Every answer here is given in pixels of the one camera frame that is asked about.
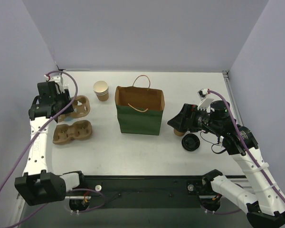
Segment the green paper bag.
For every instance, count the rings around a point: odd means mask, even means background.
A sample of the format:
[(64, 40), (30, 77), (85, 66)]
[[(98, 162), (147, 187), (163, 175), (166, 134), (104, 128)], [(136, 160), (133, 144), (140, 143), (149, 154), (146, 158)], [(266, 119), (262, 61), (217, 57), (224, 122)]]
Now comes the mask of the green paper bag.
[(165, 108), (164, 93), (150, 86), (116, 87), (114, 100), (121, 133), (160, 134)]

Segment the brown paper coffee cup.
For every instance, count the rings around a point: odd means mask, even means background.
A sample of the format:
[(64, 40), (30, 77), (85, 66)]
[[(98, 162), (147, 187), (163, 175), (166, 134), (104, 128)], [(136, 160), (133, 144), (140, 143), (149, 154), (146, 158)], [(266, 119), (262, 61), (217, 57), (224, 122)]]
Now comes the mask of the brown paper coffee cup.
[(179, 131), (177, 131), (176, 129), (174, 129), (173, 132), (174, 132), (174, 134), (175, 134), (176, 136), (179, 136), (179, 137), (185, 135), (185, 132), (179, 132)]

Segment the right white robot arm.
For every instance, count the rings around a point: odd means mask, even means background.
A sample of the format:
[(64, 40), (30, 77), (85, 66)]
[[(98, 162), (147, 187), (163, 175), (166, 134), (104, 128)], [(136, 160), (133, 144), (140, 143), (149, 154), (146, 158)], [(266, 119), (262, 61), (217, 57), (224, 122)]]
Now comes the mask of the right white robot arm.
[(218, 138), (218, 143), (239, 165), (253, 192), (230, 181), (222, 172), (212, 170), (202, 177), (201, 188), (218, 193), (237, 205), (254, 228), (279, 228), (285, 224), (285, 195), (278, 187), (264, 162), (252, 132), (230, 116), (229, 103), (214, 101), (210, 112), (197, 105), (184, 104), (181, 111), (168, 121), (180, 133), (204, 131)]

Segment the light blue straw holder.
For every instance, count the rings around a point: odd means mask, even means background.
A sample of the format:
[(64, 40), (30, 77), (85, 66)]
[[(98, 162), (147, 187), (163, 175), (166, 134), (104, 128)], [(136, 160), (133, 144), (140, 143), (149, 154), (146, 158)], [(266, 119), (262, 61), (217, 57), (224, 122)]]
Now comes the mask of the light blue straw holder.
[(71, 121), (71, 120), (73, 120), (73, 117), (72, 117), (71, 114), (65, 114), (65, 115), (64, 115), (63, 121), (69, 122), (69, 121)]

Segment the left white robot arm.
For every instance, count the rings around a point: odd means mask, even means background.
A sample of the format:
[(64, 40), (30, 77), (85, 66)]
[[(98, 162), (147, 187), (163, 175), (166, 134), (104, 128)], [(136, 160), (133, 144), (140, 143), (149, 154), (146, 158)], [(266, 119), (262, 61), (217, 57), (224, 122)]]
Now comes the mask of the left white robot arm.
[(28, 111), (32, 144), (26, 166), (14, 185), (30, 206), (62, 201), (67, 192), (76, 195), (86, 192), (87, 183), (81, 180), (81, 171), (55, 175), (52, 169), (52, 146), (58, 117), (70, 113), (71, 97), (61, 82), (38, 83), (38, 95)]

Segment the single brown pulp cup carrier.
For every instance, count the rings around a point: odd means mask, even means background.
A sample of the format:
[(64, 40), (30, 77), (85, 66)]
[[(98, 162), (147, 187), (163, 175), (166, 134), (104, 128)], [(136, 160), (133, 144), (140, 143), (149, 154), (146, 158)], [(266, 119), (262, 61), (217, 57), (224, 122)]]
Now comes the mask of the single brown pulp cup carrier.
[[(90, 113), (90, 103), (86, 96), (79, 95), (72, 103), (74, 111), (70, 113), (73, 119), (78, 119), (87, 116)], [(63, 122), (64, 114), (58, 117), (58, 122)]]

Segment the stack of brown paper cups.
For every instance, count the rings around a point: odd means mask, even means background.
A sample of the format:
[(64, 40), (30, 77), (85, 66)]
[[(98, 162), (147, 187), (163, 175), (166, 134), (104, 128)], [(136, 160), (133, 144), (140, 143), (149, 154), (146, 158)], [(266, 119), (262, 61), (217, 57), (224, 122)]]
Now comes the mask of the stack of brown paper cups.
[(93, 85), (93, 91), (99, 101), (104, 102), (109, 98), (109, 87), (105, 81), (97, 81)]

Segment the stack of black lids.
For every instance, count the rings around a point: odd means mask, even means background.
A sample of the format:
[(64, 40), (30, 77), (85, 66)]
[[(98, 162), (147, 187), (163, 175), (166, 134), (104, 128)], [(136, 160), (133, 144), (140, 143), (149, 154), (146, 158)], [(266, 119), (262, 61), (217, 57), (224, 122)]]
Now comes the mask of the stack of black lids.
[(185, 150), (193, 152), (200, 147), (200, 140), (195, 134), (189, 133), (183, 137), (181, 144)]

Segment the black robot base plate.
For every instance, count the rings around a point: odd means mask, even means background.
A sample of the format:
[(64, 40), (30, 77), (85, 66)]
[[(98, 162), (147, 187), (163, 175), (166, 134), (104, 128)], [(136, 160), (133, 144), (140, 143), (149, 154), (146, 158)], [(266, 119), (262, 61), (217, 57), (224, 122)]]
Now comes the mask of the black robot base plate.
[(187, 209), (217, 211), (221, 196), (203, 186), (201, 176), (86, 176), (67, 194), (71, 209)]

